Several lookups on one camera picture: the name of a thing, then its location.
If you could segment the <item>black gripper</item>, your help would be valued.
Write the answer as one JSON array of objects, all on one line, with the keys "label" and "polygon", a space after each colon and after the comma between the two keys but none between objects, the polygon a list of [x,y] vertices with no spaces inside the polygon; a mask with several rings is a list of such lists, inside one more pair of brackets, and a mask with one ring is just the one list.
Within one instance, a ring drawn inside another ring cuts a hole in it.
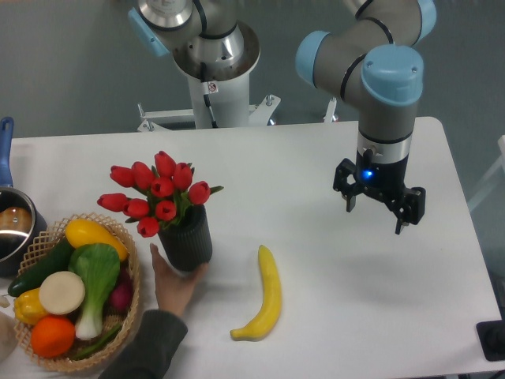
[{"label": "black gripper", "polygon": [[377,163],[372,150],[356,154],[356,162],[344,159],[335,169],[333,190],[340,192],[346,211],[352,212],[356,197],[364,194],[388,205],[397,221],[395,233],[405,226],[418,225],[425,214],[426,190],[407,188],[404,179],[409,156],[393,163]]}]

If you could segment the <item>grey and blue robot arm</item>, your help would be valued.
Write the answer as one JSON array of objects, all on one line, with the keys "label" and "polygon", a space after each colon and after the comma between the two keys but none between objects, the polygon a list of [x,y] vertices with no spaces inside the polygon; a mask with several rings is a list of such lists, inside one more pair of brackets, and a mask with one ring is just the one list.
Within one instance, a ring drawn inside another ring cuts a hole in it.
[{"label": "grey and blue robot arm", "polygon": [[[402,229],[425,213],[425,190],[404,183],[423,92],[415,45],[433,30],[432,1],[349,1],[355,24],[340,36],[316,31],[295,55],[298,76],[359,114],[355,160],[343,160],[333,187],[352,209],[358,195],[386,205]],[[171,54],[186,76],[199,129],[249,124],[249,73],[260,47],[234,1],[139,1],[129,22],[156,56]]]}]

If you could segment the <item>dark grey sleeved forearm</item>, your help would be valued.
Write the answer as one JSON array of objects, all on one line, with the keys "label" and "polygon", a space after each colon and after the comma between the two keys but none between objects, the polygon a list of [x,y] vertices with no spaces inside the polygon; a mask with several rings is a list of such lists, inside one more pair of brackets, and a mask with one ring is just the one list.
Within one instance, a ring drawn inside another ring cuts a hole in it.
[{"label": "dark grey sleeved forearm", "polygon": [[131,343],[99,375],[99,378],[163,378],[188,332],[172,313],[149,310]]}]

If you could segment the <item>person's bare hand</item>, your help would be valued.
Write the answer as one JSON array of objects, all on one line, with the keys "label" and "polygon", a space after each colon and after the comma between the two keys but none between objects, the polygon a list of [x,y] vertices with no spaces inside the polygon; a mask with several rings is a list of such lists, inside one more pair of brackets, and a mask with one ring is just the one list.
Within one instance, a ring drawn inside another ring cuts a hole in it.
[{"label": "person's bare hand", "polygon": [[155,277],[155,296],[159,309],[182,318],[209,264],[204,263],[188,275],[182,276],[162,258],[158,246],[154,243],[150,244],[150,252]]}]

